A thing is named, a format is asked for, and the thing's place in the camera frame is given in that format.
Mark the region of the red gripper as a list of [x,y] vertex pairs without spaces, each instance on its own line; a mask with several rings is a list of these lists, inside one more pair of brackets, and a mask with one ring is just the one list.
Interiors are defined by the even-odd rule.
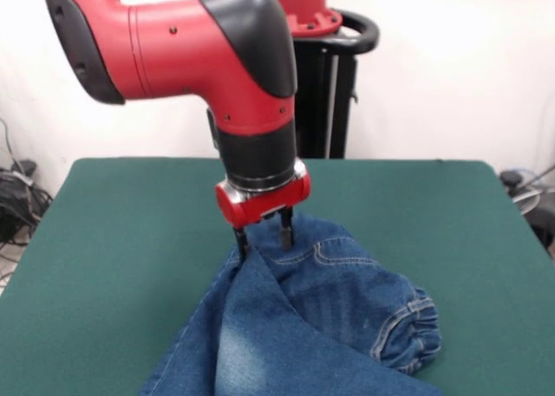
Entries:
[[249,193],[233,187],[225,179],[215,186],[216,200],[225,220],[233,227],[240,258],[247,258],[250,244],[246,226],[279,211],[280,242],[283,250],[294,244],[292,207],[310,195],[311,181],[306,164],[296,159],[293,179],[275,190]]

